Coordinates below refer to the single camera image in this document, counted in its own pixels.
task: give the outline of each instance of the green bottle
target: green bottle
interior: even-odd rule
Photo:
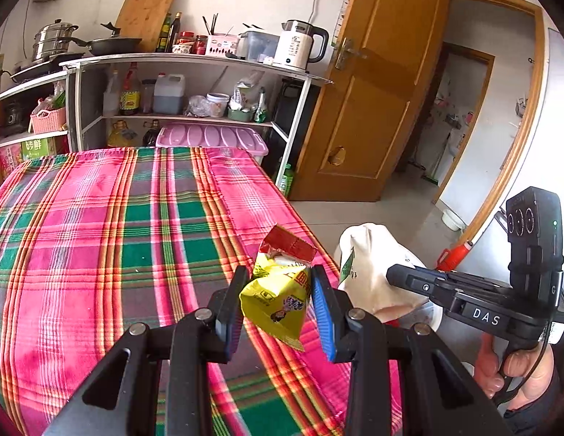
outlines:
[[[171,13],[167,13],[165,16],[165,21],[163,22],[163,27],[161,28],[161,34],[159,34],[159,41],[157,42],[157,48],[155,52],[165,52],[167,48],[167,38],[169,36],[169,29],[171,27]]]
[[[280,191],[284,194],[286,198],[290,193],[290,187],[292,186],[292,181],[294,180],[294,171],[290,164],[286,164],[284,169],[284,174],[282,176],[282,181],[280,182]]]

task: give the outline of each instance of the screw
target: screw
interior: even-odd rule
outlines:
[[[419,334],[420,336],[427,336],[431,333],[431,328],[429,328],[429,325],[425,323],[415,323],[413,325],[413,330],[415,331],[415,334]]]
[[[206,322],[211,319],[211,316],[213,316],[213,312],[209,308],[199,308],[199,310],[195,312],[195,318],[200,322]]]
[[[349,310],[349,318],[359,322],[364,318],[364,310],[361,308],[351,308],[351,310]]]
[[[133,336],[138,336],[143,334],[146,331],[146,325],[144,323],[134,323],[129,329],[128,332]]]

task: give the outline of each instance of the frying pan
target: frying pan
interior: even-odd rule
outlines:
[[[110,29],[112,36],[88,42],[71,36],[59,37],[58,40],[75,42],[81,48],[88,48],[88,51],[94,56],[111,56],[113,54],[130,54],[136,52],[136,47],[139,42],[142,41],[140,37],[123,37],[120,35],[120,28],[115,28],[112,23],[100,25],[106,29]]]

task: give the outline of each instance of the wooden cutting board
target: wooden cutting board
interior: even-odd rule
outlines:
[[[115,26],[126,37],[140,37],[141,52],[155,52],[173,0],[124,0]]]

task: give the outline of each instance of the pink storage box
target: pink storage box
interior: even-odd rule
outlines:
[[[261,164],[268,147],[251,128],[197,123],[170,123],[162,127],[157,137],[158,148],[241,148]]]

